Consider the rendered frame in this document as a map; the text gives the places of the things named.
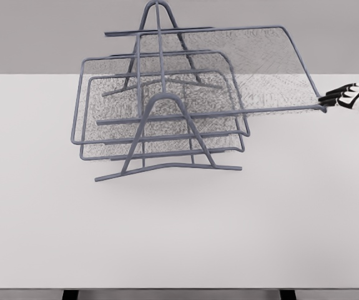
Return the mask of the grey mesh folder tray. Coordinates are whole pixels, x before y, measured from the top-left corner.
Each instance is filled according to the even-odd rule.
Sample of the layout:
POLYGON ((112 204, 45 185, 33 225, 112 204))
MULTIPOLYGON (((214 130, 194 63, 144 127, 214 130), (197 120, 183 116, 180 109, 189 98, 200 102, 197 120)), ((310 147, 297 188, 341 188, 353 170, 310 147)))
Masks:
MULTIPOLYGON (((177 95, 192 119, 246 120, 233 70, 208 67, 208 58, 232 63, 221 51, 163 52, 166 91, 177 95)), ((73 144, 127 144, 127 137, 103 136, 102 126, 138 124, 145 105, 162 92, 157 52, 90 57, 83 60, 72 125, 73 144)))
MULTIPOLYGON (((231 80, 220 72, 171 74, 162 85, 158 76, 110 78, 84 76, 79 95, 75 142, 86 161, 125 160, 146 106, 163 91, 184 104, 210 152, 243 151, 248 133, 241 105, 231 80)), ((134 151, 134 157, 160 154, 198 155, 202 147, 175 101, 153 105, 134 151)))
MULTIPOLYGON (((281 26, 183 27, 162 30, 162 52, 218 50, 232 63, 207 59, 208 67, 233 70, 249 116, 321 111, 318 92, 298 49, 281 26)), ((157 29, 140 32, 135 52, 159 53, 157 29)))

